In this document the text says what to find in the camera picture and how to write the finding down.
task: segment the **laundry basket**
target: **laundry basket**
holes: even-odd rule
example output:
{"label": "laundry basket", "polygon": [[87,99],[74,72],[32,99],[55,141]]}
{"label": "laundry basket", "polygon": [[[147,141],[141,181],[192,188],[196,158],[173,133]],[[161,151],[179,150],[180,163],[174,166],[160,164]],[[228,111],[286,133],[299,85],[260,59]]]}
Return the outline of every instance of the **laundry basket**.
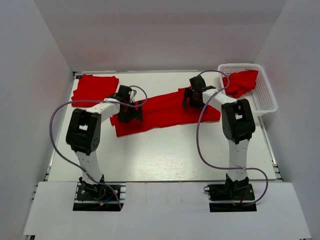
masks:
{"label": "laundry basket", "polygon": [[[239,97],[239,99],[247,99],[250,103],[252,114],[255,116],[262,116],[266,113],[275,112],[278,105],[270,87],[268,78],[262,66],[250,63],[227,63],[220,64],[218,70],[224,72],[227,76],[233,73],[238,73],[247,70],[258,70],[259,74],[256,78],[255,89],[247,92]],[[219,73],[221,86],[224,87],[223,75]]]}

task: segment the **white wall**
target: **white wall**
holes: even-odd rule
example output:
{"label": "white wall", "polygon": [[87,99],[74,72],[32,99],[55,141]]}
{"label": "white wall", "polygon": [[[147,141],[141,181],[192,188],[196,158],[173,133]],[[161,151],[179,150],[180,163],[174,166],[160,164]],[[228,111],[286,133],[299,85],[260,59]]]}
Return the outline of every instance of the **white wall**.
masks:
{"label": "white wall", "polygon": [[264,118],[285,180],[293,183],[320,239],[320,1],[288,0],[255,62],[264,67],[278,111]]}
{"label": "white wall", "polygon": [[[32,0],[0,1],[0,238],[20,239],[72,72]],[[55,125],[58,131],[60,123]]]}
{"label": "white wall", "polygon": [[252,63],[286,0],[35,0],[73,71]]}

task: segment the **red fabric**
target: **red fabric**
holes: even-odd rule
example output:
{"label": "red fabric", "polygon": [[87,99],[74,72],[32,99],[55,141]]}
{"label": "red fabric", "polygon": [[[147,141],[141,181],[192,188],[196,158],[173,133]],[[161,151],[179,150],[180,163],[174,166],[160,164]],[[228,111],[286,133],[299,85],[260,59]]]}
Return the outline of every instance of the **red fabric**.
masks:
{"label": "red fabric", "polygon": [[[259,71],[257,70],[248,70],[248,71],[240,71],[234,72],[229,76],[230,85],[225,90],[227,95],[232,95],[234,98],[239,98],[243,94],[250,92],[252,89],[256,88],[256,79]],[[226,77],[223,79],[223,85],[226,86],[228,84],[228,80]]]}
{"label": "red fabric", "polygon": [[[142,106],[143,121],[118,122],[118,116],[112,116],[110,121],[115,126],[117,137],[141,133],[153,128],[197,123],[201,110],[182,106],[184,91],[184,88],[180,88],[177,92],[148,98],[146,104]],[[202,122],[219,120],[220,112],[208,106],[203,114]]]}
{"label": "red fabric", "polygon": [[[115,76],[83,75],[79,79],[78,87],[73,91],[72,100],[104,100],[117,90],[119,79]],[[94,102],[72,103],[73,107],[92,107]]]}

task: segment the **gray cable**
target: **gray cable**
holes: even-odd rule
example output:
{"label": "gray cable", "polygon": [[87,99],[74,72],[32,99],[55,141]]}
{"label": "gray cable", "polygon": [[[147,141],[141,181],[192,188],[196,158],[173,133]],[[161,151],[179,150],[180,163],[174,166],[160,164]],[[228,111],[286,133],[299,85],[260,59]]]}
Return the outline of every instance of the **gray cable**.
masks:
{"label": "gray cable", "polygon": [[264,189],[262,195],[261,195],[257,200],[255,200],[255,201],[253,201],[253,202],[251,202],[251,203],[243,204],[243,206],[250,206],[250,205],[256,204],[257,202],[259,202],[259,201],[266,195],[267,190],[268,190],[268,186],[269,186],[269,179],[268,179],[267,174],[266,174],[264,171],[262,171],[261,169],[259,169],[259,168],[257,168],[257,167],[245,167],[245,168],[243,168],[243,167],[221,167],[221,166],[214,166],[214,165],[208,163],[208,162],[205,160],[205,158],[203,157],[202,153],[201,153],[200,144],[199,144],[199,128],[200,128],[200,123],[201,123],[202,116],[204,115],[204,112],[205,112],[208,104],[210,103],[210,101],[211,101],[218,93],[220,93],[221,91],[225,90],[225,89],[228,88],[229,85],[230,85],[229,77],[228,77],[224,72],[219,71],[219,70],[206,70],[206,71],[200,72],[200,73],[198,74],[198,76],[200,76],[200,75],[203,74],[203,73],[207,73],[207,72],[216,72],[216,73],[220,73],[220,74],[224,75],[224,76],[226,77],[228,83],[227,83],[227,85],[226,85],[225,87],[223,87],[223,88],[219,89],[217,92],[215,92],[215,93],[209,98],[209,100],[204,104],[204,107],[202,108],[202,111],[201,111],[200,116],[199,116],[198,123],[197,123],[197,125],[196,125],[196,135],[195,135],[195,138],[196,138],[196,148],[197,148],[198,154],[199,154],[201,160],[202,160],[206,165],[208,165],[209,167],[214,168],[214,169],[219,169],[219,170],[236,170],[236,169],[243,170],[243,169],[245,169],[245,170],[256,170],[256,171],[261,172],[261,173],[264,175],[265,181],[266,181],[266,182],[265,182],[265,189]]}
{"label": "gray cable", "polygon": [[130,107],[130,108],[136,108],[136,107],[140,107],[140,106],[144,105],[144,104],[147,102],[147,100],[148,100],[148,96],[147,96],[147,93],[145,92],[145,90],[143,90],[141,87],[136,86],[136,85],[132,85],[132,86],[130,86],[130,88],[131,88],[131,87],[132,87],[132,88],[138,88],[138,89],[140,89],[140,90],[144,93],[144,95],[145,95],[145,101],[144,101],[143,103],[138,104],[138,105],[130,105],[130,104],[127,104],[127,103],[123,103],[123,102],[119,102],[119,101],[112,101],[112,100],[107,100],[107,101],[104,101],[104,100],[73,100],[73,101],[68,101],[68,102],[65,102],[65,103],[61,104],[60,106],[58,106],[58,107],[54,110],[53,114],[51,115],[50,123],[49,123],[50,141],[51,141],[51,143],[52,143],[52,146],[53,146],[55,152],[56,152],[61,158],[63,158],[64,160],[66,160],[68,163],[70,163],[70,164],[76,166],[77,168],[81,169],[81,170],[87,175],[87,177],[88,177],[92,182],[94,182],[94,183],[96,183],[96,184],[100,184],[100,185],[103,185],[103,186],[108,187],[108,188],[112,191],[112,193],[114,194],[114,196],[115,196],[115,198],[116,198],[116,201],[117,201],[117,203],[118,203],[118,205],[119,205],[120,210],[122,209],[120,200],[119,200],[119,198],[118,198],[115,190],[114,190],[109,184],[104,183],[104,182],[99,182],[99,181],[95,180],[95,179],[90,175],[90,173],[88,173],[88,171],[87,171],[84,167],[82,167],[82,166],[80,166],[79,164],[76,164],[75,162],[69,160],[66,156],[64,156],[64,155],[59,151],[59,149],[57,148],[57,145],[56,145],[56,143],[55,143],[55,140],[54,140],[53,122],[54,122],[54,118],[55,118],[55,115],[57,114],[57,112],[58,112],[61,108],[63,108],[64,106],[66,106],[66,105],[68,105],[68,104],[72,104],[72,103],[97,103],[97,104],[98,104],[98,103],[112,103],[112,104],[124,105],[124,106]]}

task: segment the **robotic arm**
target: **robotic arm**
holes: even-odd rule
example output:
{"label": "robotic arm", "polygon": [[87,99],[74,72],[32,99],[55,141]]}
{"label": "robotic arm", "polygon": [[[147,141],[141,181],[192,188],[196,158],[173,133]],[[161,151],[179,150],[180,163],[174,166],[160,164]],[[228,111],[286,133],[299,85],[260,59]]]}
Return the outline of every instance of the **robotic arm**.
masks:
{"label": "robotic arm", "polygon": [[[105,99],[105,101],[109,99],[112,102],[101,102],[85,110],[76,108],[72,113],[66,142],[75,152],[80,165],[97,181],[102,183],[105,181],[99,168],[96,152],[100,143],[101,124],[116,114],[118,114],[120,122],[128,122],[133,119],[142,121],[141,106],[136,109],[119,104],[119,102],[123,102],[134,106],[136,93],[128,86],[120,85],[117,93]],[[82,173],[82,176],[79,178],[81,185],[94,198],[99,198],[105,191],[109,191],[103,185],[91,181],[85,172]]]}
{"label": "robotic arm", "polygon": [[186,88],[183,105],[202,109],[210,97],[216,94],[208,103],[221,112],[222,129],[229,144],[229,169],[226,174],[225,190],[230,197],[236,198],[249,186],[249,178],[245,167],[247,166],[247,149],[256,130],[256,125],[247,99],[235,99],[218,92],[213,86],[206,86],[201,76],[190,79],[191,89]]}

